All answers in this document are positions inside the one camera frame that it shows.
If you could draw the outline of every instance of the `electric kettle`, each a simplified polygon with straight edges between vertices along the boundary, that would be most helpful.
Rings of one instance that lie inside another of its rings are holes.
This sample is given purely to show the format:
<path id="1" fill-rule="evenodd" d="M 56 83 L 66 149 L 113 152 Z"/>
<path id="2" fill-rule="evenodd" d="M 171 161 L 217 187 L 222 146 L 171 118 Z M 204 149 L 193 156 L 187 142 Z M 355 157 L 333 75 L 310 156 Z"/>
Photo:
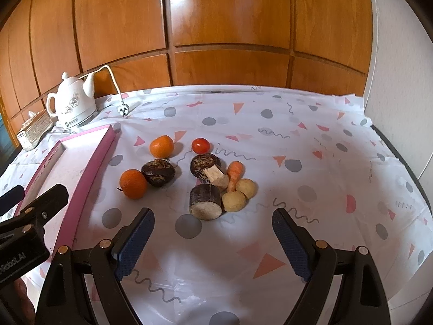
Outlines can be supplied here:
<path id="1" fill-rule="evenodd" d="M 83 81 L 77 77 L 69 77 L 64 72 L 57 93 L 48 94 L 47 112 L 51 117 L 58 117 L 64 129 L 82 124 L 97 110 L 93 97 L 93 76 L 94 74 L 90 73 Z M 52 112 L 49 106 L 51 98 L 54 98 L 55 112 Z"/>

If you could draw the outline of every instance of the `carrot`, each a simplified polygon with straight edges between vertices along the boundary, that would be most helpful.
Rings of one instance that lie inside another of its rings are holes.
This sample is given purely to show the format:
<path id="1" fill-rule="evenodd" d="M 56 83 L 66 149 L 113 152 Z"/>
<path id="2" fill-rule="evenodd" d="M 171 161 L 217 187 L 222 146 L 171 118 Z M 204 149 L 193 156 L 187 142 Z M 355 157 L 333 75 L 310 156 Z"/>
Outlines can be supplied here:
<path id="1" fill-rule="evenodd" d="M 227 168 L 227 174 L 230 178 L 227 192 L 234 192 L 236 190 L 236 183 L 242 176 L 244 166 L 239 161 L 233 161 Z"/>

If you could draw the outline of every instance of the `cherry tomato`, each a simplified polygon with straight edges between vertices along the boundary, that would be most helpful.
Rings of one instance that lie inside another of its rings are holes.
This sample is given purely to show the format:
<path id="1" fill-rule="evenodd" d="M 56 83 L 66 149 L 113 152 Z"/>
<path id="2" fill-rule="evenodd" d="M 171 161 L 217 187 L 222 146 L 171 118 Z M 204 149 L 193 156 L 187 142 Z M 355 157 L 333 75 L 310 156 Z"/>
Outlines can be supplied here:
<path id="1" fill-rule="evenodd" d="M 204 138 L 196 138 L 192 141 L 191 147 L 196 154 L 206 154 L 211 149 L 211 144 Z"/>

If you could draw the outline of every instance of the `orange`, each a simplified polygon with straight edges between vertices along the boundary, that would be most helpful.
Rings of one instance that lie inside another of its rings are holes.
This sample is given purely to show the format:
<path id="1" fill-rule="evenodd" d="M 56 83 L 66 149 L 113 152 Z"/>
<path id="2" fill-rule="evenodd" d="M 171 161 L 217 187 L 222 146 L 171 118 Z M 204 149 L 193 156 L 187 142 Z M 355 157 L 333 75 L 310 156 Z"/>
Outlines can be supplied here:
<path id="1" fill-rule="evenodd" d="M 140 199 L 146 193 L 147 181 L 143 174 L 134 168 L 122 173 L 119 184 L 123 193 L 130 199 Z"/>
<path id="2" fill-rule="evenodd" d="M 168 158 L 172 154 L 174 148 L 175 144 L 168 135 L 158 137 L 149 145 L 150 153 L 158 159 Z"/>

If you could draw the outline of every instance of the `teapot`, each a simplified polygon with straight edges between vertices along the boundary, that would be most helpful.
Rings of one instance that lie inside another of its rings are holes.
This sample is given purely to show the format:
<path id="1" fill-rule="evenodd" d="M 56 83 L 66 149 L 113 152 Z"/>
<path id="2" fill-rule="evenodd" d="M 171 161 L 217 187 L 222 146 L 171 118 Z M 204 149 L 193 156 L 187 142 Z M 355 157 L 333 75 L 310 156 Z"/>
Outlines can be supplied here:
<path id="1" fill-rule="evenodd" d="M 49 93 L 47 96 L 46 108 L 51 117 L 58 117 L 64 129 L 69 129 L 83 123 L 97 110 L 93 97 L 94 73 L 88 74 L 85 81 L 69 77 L 66 72 L 61 77 L 63 81 L 57 93 Z M 55 112 L 49 106 L 51 98 L 54 98 Z"/>

